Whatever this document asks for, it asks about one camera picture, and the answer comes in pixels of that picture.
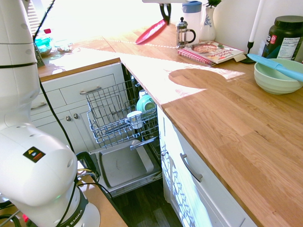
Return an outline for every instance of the dishwasher rack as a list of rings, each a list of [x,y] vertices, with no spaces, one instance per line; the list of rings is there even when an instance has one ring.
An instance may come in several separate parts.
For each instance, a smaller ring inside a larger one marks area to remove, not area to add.
[[[135,90],[129,80],[86,94],[90,130],[100,148],[106,149],[131,139],[140,140],[141,143],[131,146],[135,149],[159,137],[157,107],[127,117],[136,110],[139,100]]]

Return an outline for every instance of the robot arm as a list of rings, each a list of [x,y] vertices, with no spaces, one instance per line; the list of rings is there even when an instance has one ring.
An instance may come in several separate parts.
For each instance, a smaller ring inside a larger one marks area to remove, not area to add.
[[[171,3],[184,0],[143,0]],[[98,227],[91,203],[74,187],[75,154],[30,121],[39,77],[26,10],[29,0],[0,0],[0,192],[40,227]]]

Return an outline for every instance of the floral vase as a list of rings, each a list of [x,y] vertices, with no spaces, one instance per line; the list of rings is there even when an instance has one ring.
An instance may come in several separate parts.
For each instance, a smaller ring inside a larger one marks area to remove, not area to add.
[[[214,7],[205,8],[205,21],[201,26],[200,30],[200,41],[213,41],[216,38],[216,30],[214,27]]]

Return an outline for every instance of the cabinet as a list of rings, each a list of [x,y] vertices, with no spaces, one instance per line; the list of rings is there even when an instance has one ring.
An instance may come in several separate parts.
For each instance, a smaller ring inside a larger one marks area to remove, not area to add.
[[[170,175],[163,170],[163,179],[166,179],[163,180],[164,195],[173,206],[183,226],[256,227],[159,108],[158,117],[160,142],[162,145],[165,144],[161,146],[165,148],[161,153],[162,166],[165,169],[170,168]],[[182,189],[182,198],[186,198],[187,204],[178,202],[176,195],[180,189]],[[188,220],[191,222],[183,222],[184,215],[181,212],[187,212]]]
[[[76,153],[93,151],[99,147],[89,129],[87,92],[122,82],[124,82],[122,65],[116,63],[43,83],[50,103]],[[31,120],[37,128],[68,145],[42,93],[32,102]]]
[[[211,227],[211,222],[205,206],[200,201],[190,173],[182,164],[180,144],[172,123],[160,108],[158,108],[158,123],[160,133],[161,164],[163,174],[164,196],[169,202],[180,222],[185,227]]]

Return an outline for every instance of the cookbook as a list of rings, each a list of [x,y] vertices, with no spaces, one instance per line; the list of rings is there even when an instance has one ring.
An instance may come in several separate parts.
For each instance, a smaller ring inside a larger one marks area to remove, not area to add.
[[[235,58],[236,61],[246,59],[244,51],[215,41],[203,41],[198,44],[187,45],[183,49],[178,50],[178,54],[208,66],[213,66],[232,58]]]

